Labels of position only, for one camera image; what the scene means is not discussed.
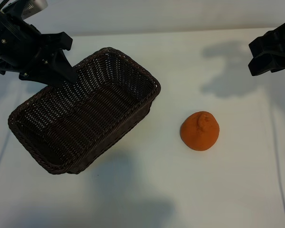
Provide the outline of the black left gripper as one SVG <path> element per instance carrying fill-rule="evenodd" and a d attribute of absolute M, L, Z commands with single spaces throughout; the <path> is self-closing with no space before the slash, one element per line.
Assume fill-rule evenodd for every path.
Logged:
<path fill-rule="evenodd" d="M 0 4 L 0 74 L 19 73 L 19 79 L 27 80 L 36 63 L 39 41 L 51 53 L 46 59 L 45 84 L 62 87 L 64 83 L 75 84 L 78 74 L 70 65 L 63 50 L 69 51 L 73 39 L 65 32 L 42 34 L 24 20 L 41 12 L 47 4 Z"/>

